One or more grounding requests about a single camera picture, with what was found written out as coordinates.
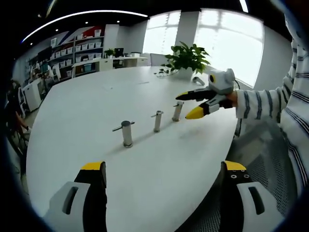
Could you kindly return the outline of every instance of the striped sleeve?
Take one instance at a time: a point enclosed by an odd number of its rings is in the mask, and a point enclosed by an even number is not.
[[[291,96],[295,78],[293,64],[297,61],[297,52],[294,51],[297,49],[297,45],[294,41],[292,42],[292,49],[292,65],[283,79],[282,87],[263,91],[237,90],[237,118],[261,119],[270,117],[277,122],[280,121],[281,111],[286,107]]]

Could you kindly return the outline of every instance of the white table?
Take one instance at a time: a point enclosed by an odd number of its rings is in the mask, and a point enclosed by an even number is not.
[[[186,101],[171,121],[175,97],[198,88],[159,67],[96,72],[54,86],[35,119],[27,156],[31,203],[44,216],[49,200],[88,162],[106,161],[109,232],[173,232],[214,183],[236,128],[234,109],[203,119],[185,115],[201,102]],[[207,83],[206,75],[202,76]],[[164,112],[161,132],[154,115]],[[132,120],[133,147],[124,148],[123,120]]]

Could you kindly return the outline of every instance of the potted plant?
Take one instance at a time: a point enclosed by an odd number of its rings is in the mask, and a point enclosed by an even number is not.
[[[107,55],[108,58],[112,58],[113,55],[115,55],[115,50],[110,48],[110,49],[104,51],[104,53]]]
[[[209,54],[203,47],[197,47],[196,44],[188,47],[185,43],[180,43],[182,45],[171,47],[174,54],[165,56],[168,59],[168,64],[162,64],[161,66],[165,68],[160,69],[158,74],[177,73],[178,78],[191,80],[193,72],[202,74],[206,65],[210,64],[205,57]]]

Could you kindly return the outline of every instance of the plant pot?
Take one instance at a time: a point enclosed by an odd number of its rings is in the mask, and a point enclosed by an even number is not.
[[[193,71],[191,68],[181,68],[179,71],[175,74],[175,78],[181,79],[181,80],[187,80],[191,81],[193,75]]]

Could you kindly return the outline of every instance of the white cabinet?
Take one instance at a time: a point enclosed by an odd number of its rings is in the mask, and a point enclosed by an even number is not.
[[[100,59],[99,72],[112,70],[112,59]]]
[[[42,91],[42,84],[42,79],[38,78],[23,88],[30,112],[40,107],[42,100],[39,89]]]
[[[137,64],[136,64],[137,67],[140,67],[140,66],[148,66],[148,59],[143,59],[143,58],[139,58],[137,59]]]

